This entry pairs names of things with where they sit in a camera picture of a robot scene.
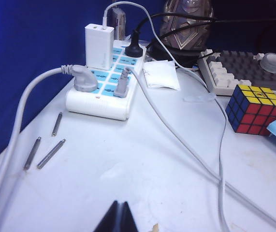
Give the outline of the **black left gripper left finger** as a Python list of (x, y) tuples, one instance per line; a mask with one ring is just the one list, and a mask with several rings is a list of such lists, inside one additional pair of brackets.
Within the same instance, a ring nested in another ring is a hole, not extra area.
[(114, 201), (101, 219), (94, 232), (118, 232), (117, 225), (118, 202)]

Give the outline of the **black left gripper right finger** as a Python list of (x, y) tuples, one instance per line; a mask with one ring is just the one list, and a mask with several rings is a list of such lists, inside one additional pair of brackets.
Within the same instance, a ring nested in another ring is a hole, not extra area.
[(138, 232), (129, 204), (127, 202), (124, 202), (121, 208), (120, 231)]

